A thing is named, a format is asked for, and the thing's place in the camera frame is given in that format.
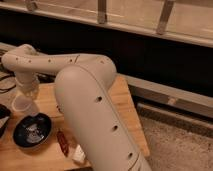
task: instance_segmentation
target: small red item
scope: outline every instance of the small red item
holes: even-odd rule
[[[60,130],[58,130],[58,132],[57,132],[57,139],[58,139],[58,143],[61,147],[61,151],[67,157],[68,153],[69,153],[69,143],[68,143],[66,137],[64,136],[64,133]]]

